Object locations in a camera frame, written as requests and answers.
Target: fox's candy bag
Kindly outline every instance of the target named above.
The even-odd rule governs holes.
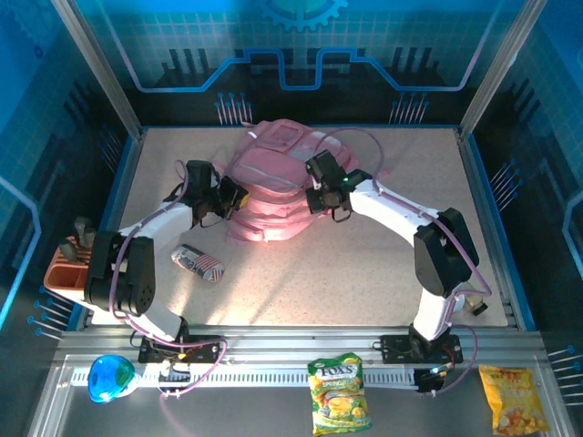
[[[363,362],[353,353],[308,364],[313,435],[371,428],[364,398]]]

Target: black mounting bracket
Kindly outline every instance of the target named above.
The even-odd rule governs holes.
[[[179,335],[177,336],[177,343],[198,343],[200,341],[207,340],[219,340],[222,337],[219,335],[190,335],[189,334],[189,324],[181,318]],[[139,347],[138,362],[140,363],[160,363],[163,362],[170,356],[176,356],[176,352],[181,351],[177,348],[171,348],[163,344],[157,343],[152,339],[147,337],[142,338],[142,343]],[[220,354],[220,345],[209,344],[206,346],[201,346],[192,353],[189,353],[189,348],[185,348],[184,352],[187,356],[178,362],[183,363],[202,363],[202,364],[214,364],[217,362]]]
[[[454,356],[455,364],[464,362],[459,337],[448,335],[441,343],[442,347],[435,348],[424,357],[414,354],[409,335],[383,335],[376,348],[383,355],[383,364],[447,364],[451,361],[448,352]]]

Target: orange pen holder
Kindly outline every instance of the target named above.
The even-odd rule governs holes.
[[[66,260],[60,249],[55,251],[48,270],[45,274],[44,284],[49,290],[63,294],[69,291],[83,292],[87,282],[87,271],[91,260],[91,249],[79,247],[74,237],[67,237],[77,248],[77,258],[84,264],[74,264]]]

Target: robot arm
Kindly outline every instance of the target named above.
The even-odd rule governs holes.
[[[396,232],[414,248],[415,274],[423,288],[419,311],[410,326],[410,342],[417,357],[427,356],[448,336],[447,317],[455,304],[455,292],[472,274],[434,220],[445,224],[478,264],[476,248],[461,213],[452,208],[439,212],[386,187],[375,187],[372,176],[361,170],[347,175],[328,151],[308,160],[306,169],[314,183],[314,188],[306,191],[312,213],[331,209],[337,222],[347,220],[352,212],[365,215]],[[348,211],[348,216],[337,219],[338,208]]]
[[[248,196],[247,191],[232,179],[220,179],[210,162],[189,161],[186,170],[185,183],[188,185],[178,203],[171,205],[182,184],[164,199],[158,209],[163,212],[156,217],[146,218],[117,232],[97,234],[84,293],[85,302],[110,311],[109,298],[118,254],[126,237],[140,227],[119,265],[113,310],[117,315],[123,315],[127,322],[170,341],[179,337],[185,321],[156,299],[156,252],[178,235],[194,228],[210,212],[230,219],[234,211],[244,206]]]

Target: pink backpack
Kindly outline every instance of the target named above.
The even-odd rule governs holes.
[[[328,149],[347,172],[358,162],[354,153],[334,137],[324,136],[295,121],[261,121],[247,132],[226,174],[251,194],[245,208],[228,222],[231,242],[284,240],[299,234],[316,219],[304,190],[311,185],[305,161]]]

